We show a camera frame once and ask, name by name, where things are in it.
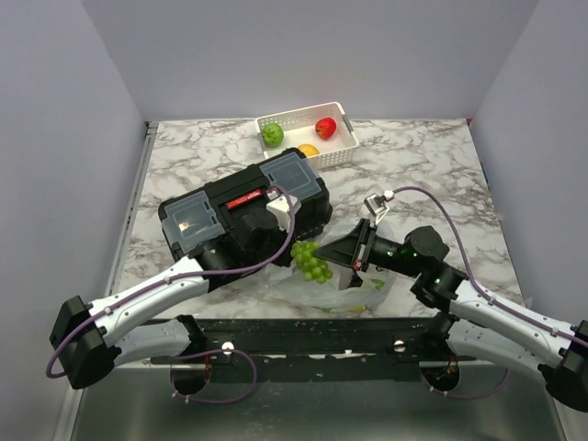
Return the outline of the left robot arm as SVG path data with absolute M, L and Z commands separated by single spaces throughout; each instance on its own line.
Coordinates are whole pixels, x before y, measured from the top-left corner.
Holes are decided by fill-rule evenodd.
M 197 361 L 204 349 L 196 326 L 186 319 L 150 325 L 157 314 L 218 287 L 246 277 L 288 256 L 296 226 L 296 210 L 284 199 L 267 205 L 262 214 L 278 245 L 266 258 L 246 254 L 245 267 L 233 260 L 207 269 L 201 257 L 190 255 L 134 288 L 85 303 L 80 297 L 64 302 L 50 333 L 53 353 L 45 367 L 49 379 L 67 378 L 75 390 L 104 379 L 115 367 L 152 356 Z

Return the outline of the green fake grape bunch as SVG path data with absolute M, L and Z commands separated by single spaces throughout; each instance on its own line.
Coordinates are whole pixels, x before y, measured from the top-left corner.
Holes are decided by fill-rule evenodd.
M 315 241 L 295 242 L 292 245 L 290 256 L 306 281 L 323 284 L 330 280 L 334 274 L 324 260 L 314 255 L 319 247 L 320 244 Z

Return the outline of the yellow fake lemon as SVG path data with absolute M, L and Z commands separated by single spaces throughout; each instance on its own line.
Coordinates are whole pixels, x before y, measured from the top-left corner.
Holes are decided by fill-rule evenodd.
M 320 153 L 320 151 L 314 145 L 309 143 L 299 145 L 298 150 L 301 151 L 306 157 L 312 157 Z

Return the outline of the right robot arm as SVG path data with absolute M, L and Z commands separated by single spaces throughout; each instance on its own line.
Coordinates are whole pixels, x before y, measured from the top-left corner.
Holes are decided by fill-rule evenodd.
M 355 272 L 376 266 L 414 280 L 414 296 L 436 309 L 441 328 L 423 337 L 435 360 L 469 356 L 542 379 L 548 394 L 578 412 L 587 410 L 587 322 L 560 321 L 483 287 L 446 263 L 448 246 L 431 226 L 395 243 L 366 219 L 314 256 Z

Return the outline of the green fake guava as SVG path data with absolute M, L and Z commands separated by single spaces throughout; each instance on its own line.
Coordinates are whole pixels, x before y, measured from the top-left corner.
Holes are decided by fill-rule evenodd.
M 269 123 L 261 130 L 264 144 L 268 148 L 277 148 L 284 140 L 284 131 L 277 123 Z

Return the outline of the white lemon print plastic bag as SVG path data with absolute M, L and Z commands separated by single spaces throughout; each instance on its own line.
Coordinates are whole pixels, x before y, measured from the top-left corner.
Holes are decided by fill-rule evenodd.
M 321 246 L 342 237 L 353 228 L 352 221 L 340 220 L 329 227 L 322 238 L 304 241 L 315 241 Z M 388 297 L 396 281 L 396 277 L 389 270 L 371 266 L 368 271 L 357 273 L 363 279 L 360 288 L 340 290 L 339 272 L 345 267 L 327 264 L 334 275 L 323 284 L 306 281 L 293 259 L 289 267 L 268 269 L 266 295 L 323 311 L 360 312 L 379 306 Z

